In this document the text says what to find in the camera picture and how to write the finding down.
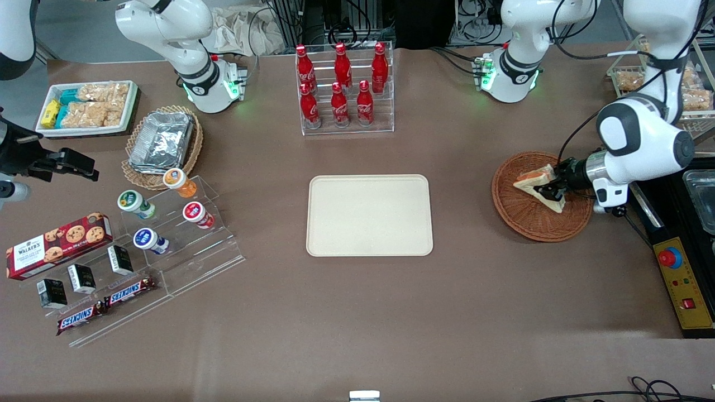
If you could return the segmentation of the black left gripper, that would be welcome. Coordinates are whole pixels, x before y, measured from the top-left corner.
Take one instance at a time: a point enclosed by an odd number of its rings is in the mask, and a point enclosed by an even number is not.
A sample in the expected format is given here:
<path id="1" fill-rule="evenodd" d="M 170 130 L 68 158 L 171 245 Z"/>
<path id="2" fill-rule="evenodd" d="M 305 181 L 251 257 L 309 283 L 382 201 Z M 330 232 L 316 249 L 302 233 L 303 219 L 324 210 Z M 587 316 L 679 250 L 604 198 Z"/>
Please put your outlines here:
<path id="1" fill-rule="evenodd" d="M 536 193 L 554 203 L 564 203 L 568 190 L 588 190 L 587 159 L 576 160 L 573 157 L 559 162 L 552 168 L 554 184 L 536 186 Z"/>

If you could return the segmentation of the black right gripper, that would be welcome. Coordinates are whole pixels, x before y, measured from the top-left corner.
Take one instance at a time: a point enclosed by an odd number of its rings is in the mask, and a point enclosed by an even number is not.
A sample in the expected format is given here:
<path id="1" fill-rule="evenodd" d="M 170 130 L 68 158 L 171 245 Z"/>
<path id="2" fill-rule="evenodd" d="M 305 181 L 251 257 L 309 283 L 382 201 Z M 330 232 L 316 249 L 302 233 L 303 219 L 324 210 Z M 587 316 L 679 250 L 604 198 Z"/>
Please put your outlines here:
<path id="1" fill-rule="evenodd" d="M 52 159 L 49 150 L 39 143 L 42 135 L 13 124 L 2 122 L 1 172 L 8 176 L 32 176 L 52 181 L 54 175 L 74 175 L 90 181 L 99 180 L 95 160 L 68 147 L 61 148 Z"/>

